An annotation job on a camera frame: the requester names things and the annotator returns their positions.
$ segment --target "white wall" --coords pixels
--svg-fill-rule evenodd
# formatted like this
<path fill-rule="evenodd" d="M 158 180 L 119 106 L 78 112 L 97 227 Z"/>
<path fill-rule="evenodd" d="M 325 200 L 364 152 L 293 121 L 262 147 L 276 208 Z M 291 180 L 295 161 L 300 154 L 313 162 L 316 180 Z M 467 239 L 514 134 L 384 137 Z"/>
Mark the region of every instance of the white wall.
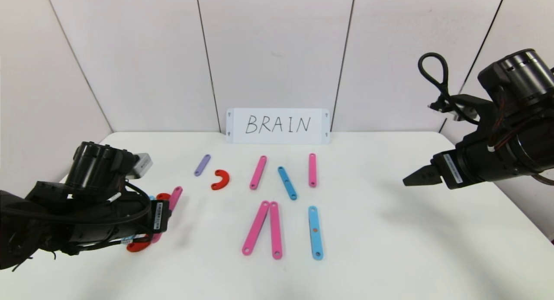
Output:
<path fill-rule="evenodd" d="M 52 0 L 114 131 L 219 131 L 196 0 Z"/>
<path fill-rule="evenodd" d="M 352 0 L 199 0 L 220 124 L 231 107 L 331 113 Z"/>
<path fill-rule="evenodd" d="M 552 0 L 504 0 L 498 16 L 486 39 L 483 50 L 471 71 L 461 93 L 490 99 L 479 85 L 477 74 L 490 63 L 515 51 L 534 48 L 549 67 L 554 67 L 554 29 L 550 24 L 554 15 Z M 475 131 L 465 122 L 447 121 L 442 134 L 452 142 Z M 554 170 L 545 172 L 554 178 Z M 554 239 L 554 188 L 536 182 L 531 177 L 499 181 L 497 185 L 549 237 Z"/>
<path fill-rule="evenodd" d="M 111 130 L 48 0 L 0 0 L 0 59 L 0 187 L 24 197 Z"/>
<path fill-rule="evenodd" d="M 427 105 L 438 91 L 417 62 L 438 52 L 450 65 L 456 94 L 500 0 L 356 0 L 333 131 L 431 130 L 444 118 Z M 439 81 L 440 64 L 424 64 Z"/>

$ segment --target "label sticker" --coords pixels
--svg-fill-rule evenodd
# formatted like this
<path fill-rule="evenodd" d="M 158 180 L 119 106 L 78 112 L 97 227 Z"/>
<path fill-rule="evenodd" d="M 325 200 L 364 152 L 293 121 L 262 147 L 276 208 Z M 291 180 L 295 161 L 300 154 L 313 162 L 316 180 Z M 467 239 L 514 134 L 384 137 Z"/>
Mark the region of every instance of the label sticker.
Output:
<path fill-rule="evenodd" d="M 156 215 L 154 215 L 154 229 L 160 229 L 162 225 L 162 209 L 164 203 L 160 202 L 156 204 Z"/>
<path fill-rule="evenodd" d="M 122 245 L 127 245 L 133 242 L 133 239 L 135 238 L 135 235 L 127 236 L 121 239 Z"/>
<path fill-rule="evenodd" d="M 447 165 L 451 170 L 452 176 L 456 180 L 456 183 L 457 184 L 463 183 L 460 173 L 457 171 L 456 164 L 454 164 L 454 161 L 452 160 L 451 156 L 449 154 L 443 154 L 443 156 L 444 156 L 444 160 L 447 162 Z"/>

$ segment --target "white label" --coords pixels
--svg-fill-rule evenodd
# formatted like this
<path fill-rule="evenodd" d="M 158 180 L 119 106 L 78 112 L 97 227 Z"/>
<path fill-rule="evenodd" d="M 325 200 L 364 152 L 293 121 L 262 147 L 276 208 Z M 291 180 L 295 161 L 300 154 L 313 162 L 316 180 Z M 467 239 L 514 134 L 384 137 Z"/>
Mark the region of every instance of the white label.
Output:
<path fill-rule="evenodd" d="M 326 109 L 229 109 L 226 139 L 251 144 L 327 144 L 330 116 Z"/>
<path fill-rule="evenodd" d="M 131 236 L 128 236 L 128 237 L 124 237 L 121 239 L 121 244 L 122 245 L 127 245 L 127 244 L 130 244 L 133 242 L 133 239 L 135 238 L 134 235 L 131 235 Z"/>
<path fill-rule="evenodd" d="M 456 180 L 456 183 L 460 184 L 463 182 L 461 179 L 460 173 L 457 171 L 456 165 L 454 164 L 454 161 L 452 160 L 451 156 L 449 154 L 443 154 L 444 160 L 447 162 L 448 167 L 450 168 L 452 172 L 452 176 Z"/>
<path fill-rule="evenodd" d="M 160 229 L 160 226 L 162 225 L 162 209 L 164 207 L 164 203 L 157 203 L 156 204 L 156 215 L 154 215 L 154 229 Z"/>

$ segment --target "black cable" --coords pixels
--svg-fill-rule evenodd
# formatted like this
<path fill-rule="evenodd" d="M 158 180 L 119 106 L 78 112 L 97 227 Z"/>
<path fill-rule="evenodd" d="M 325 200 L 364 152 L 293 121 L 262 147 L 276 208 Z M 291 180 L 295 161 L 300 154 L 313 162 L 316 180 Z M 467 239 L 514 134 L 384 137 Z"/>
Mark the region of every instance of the black cable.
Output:
<path fill-rule="evenodd" d="M 133 239 L 133 243 L 147 243 L 152 241 L 152 236 L 145 236 L 145 237 L 139 237 L 137 239 Z"/>
<path fill-rule="evenodd" d="M 144 191 L 142 191 L 140 188 L 134 186 L 129 182 L 126 182 L 125 185 L 131 188 L 131 190 L 134 190 L 135 192 L 142 195 L 144 198 L 144 202 L 143 202 L 144 209 L 142 209 L 138 213 L 135 213 L 134 215 L 130 215 L 127 217 L 119 217 L 119 218 L 113 218 L 113 219 L 77 219 L 75 217 L 56 216 L 56 215 L 50 215 L 47 213 L 32 213 L 29 211 L 6 208 L 6 207 L 2 207 L 1 213 L 5 215 L 10 215 L 10 216 L 25 217 L 28 219 L 45 220 L 52 223 L 64 223 L 64 224 L 113 225 L 113 224 L 119 224 L 119 223 L 128 223 L 133 220 L 139 219 L 140 217 L 143 217 L 144 215 L 150 212 L 150 197 L 148 197 L 148 195 L 146 195 L 146 193 L 144 193 Z"/>
<path fill-rule="evenodd" d="M 425 69 L 423 67 L 423 61 L 425 59 L 429 58 L 429 57 L 435 58 L 439 62 L 441 62 L 441 65 L 443 67 L 443 82 L 442 83 L 439 83 L 437 81 L 437 79 L 434 79 L 431 75 L 429 75 L 429 73 L 427 73 L 427 71 L 425 71 Z M 465 119 L 467 122 L 469 122 L 471 124 L 479 125 L 479 121 L 476 121 L 476 120 L 470 118 L 469 116 L 467 116 L 467 114 L 465 114 L 457 106 L 457 104 L 451 100 L 451 95 L 448 92 L 448 64 L 447 64 L 447 61 L 444 59 L 444 57 L 441 54 L 438 54 L 438 53 L 435 53 L 435 52 L 425 53 L 424 55 L 421 56 L 421 58 L 419 58 L 419 61 L 417 63 L 417 67 L 418 67 L 419 72 L 421 73 L 421 75 L 423 75 L 423 77 L 425 77 L 425 79 L 427 79 L 429 81 L 429 83 L 432 83 L 433 85 L 435 85 L 435 87 L 437 87 L 437 89 L 439 89 L 439 91 L 441 92 L 441 97 L 444 100 L 448 101 L 449 105 L 454 109 L 454 111 L 458 115 L 460 115 L 463 119 Z"/>
<path fill-rule="evenodd" d="M 551 180 L 547 177 L 543 177 L 540 174 L 533 174 L 532 177 L 538 182 L 546 185 L 554 185 L 554 180 Z"/>
<path fill-rule="evenodd" d="M 136 229 L 138 229 L 138 231 L 140 231 L 140 233 L 146 234 L 146 235 L 148 235 L 150 238 L 152 238 L 152 235 L 154 234 L 154 233 L 152 232 L 152 229 L 149 229 L 149 228 L 147 228 L 146 226 L 141 225 L 140 223 L 136 223 L 136 222 L 132 222 L 131 224 L 132 224 L 134 227 L 136 227 Z"/>
<path fill-rule="evenodd" d="M 113 241 L 113 242 L 107 242 L 107 243 L 101 243 L 101 244 L 95 244 L 95 245 L 86 245 L 86 246 L 80 247 L 79 251 L 97 250 L 97 249 L 110 247 L 111 245 L 119 245 L 119 244 L 121 244 L 121 241 Z"/>
<path fill-rule="evenodd" d="M 27 257 L 27 259 L 24 259 L 23 261 L 21 261 L 18 265 L 16 265 L 16 267 L 14 267 L 12 269 L 12 272 L 16 272 L 17 268 L 22 265 L 25 261 L 27 261 L 28 259 L 32 259 L 33 257 Z"/>

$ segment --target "purple bar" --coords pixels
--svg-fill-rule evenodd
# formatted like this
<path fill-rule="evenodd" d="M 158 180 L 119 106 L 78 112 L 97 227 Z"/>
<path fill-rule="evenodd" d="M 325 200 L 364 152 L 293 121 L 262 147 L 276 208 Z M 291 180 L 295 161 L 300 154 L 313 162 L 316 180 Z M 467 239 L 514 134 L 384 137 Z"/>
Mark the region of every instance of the purple bar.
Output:
<path fill-rule="evenodd" d="M 208 164 L 209 162 L 209 159 L 211 158 L 212 156 L 210 156 L 210 154 L 206 154 L 204 156 L 204 158 L 202 158 L 202 161 L 200 162 L 200 164 L 198 165 L 198 168 L 196 168 L 196 170 L 194 171 L 194 175 L 195 176 L 200 176 L 200 174 L 202 174 L 202 171 L 204 171 L 204 168 L 206 167 L 206 165 Z"/>

